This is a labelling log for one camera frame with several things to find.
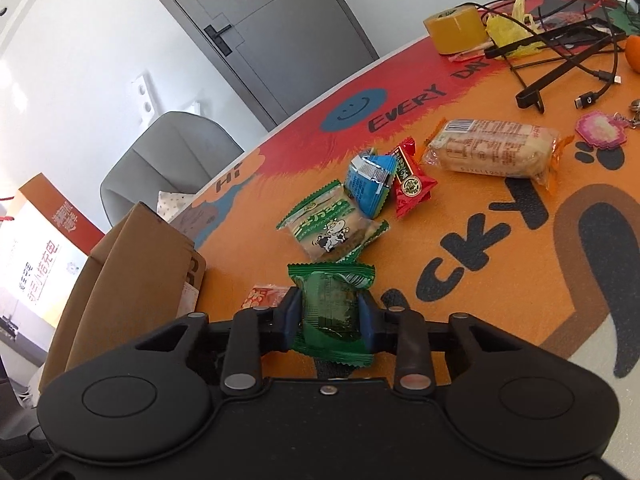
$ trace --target red candy wrapper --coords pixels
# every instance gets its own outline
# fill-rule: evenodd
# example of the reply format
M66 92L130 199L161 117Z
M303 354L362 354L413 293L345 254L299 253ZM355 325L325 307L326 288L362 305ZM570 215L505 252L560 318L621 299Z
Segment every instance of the red candy wrapper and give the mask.
M275 308L280 304L288 291L288 286L255 285L246 300L244 300L242 308Z
M402 218L420 202L431 198L431 189L437 180L424 174L414 160L415 140L407 137L389 153L398 161L394 179L396 193L396 218Z

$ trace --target packing tape roll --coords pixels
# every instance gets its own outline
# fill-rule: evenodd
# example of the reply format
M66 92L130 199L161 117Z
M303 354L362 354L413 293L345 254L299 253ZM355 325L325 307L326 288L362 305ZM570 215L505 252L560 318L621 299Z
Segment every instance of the packing tape roll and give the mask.
M424 26L440 54L456 54L488 40L474 6L443 10L424 20Z

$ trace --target pink keychain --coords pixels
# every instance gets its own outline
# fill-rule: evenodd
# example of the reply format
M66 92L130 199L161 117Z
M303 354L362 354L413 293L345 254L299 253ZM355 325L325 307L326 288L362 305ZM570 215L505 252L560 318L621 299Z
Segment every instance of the pink keychain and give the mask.
M635 127L635 125L620 114L612 117L595 111L583 115L575 125L575 131L588 145L601 150L610 150L626 142L625 128L627 127Z

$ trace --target gray chair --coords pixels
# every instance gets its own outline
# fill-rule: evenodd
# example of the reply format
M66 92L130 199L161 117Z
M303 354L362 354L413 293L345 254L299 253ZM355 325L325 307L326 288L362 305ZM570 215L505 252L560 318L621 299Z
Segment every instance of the gray chair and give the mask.
M199 192L241 153L229 134L209 119L186 112L162 115L100 185L109 222L116 225L137 202L155 211L159 191Z

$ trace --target smiley face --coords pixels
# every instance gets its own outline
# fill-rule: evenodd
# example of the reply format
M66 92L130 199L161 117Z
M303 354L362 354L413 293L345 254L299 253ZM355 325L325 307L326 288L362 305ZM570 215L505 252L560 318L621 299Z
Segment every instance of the smiley face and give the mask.
M386 90L371 88L351 96L335 107L324 119L320 129L324 132L340 132L367 119L386 101Z
M357 114L359 114L361 111L363 111L367 106L369 106L369 103L371 102L370 98L363 97L361 99L364 101L364 103L360 108L358 108L356 111L349 110L348 108L355 108L356 107L355 104L349 103L349 106L345 107L345 109L342 111L342 113L343 114L347 114L347 113L351 112L350 115L347 115L346 117L343 117L342 115L338 115L336 117L336 119L338 119L339 121L347 121L347 120L351 119L352 117L355 117Z

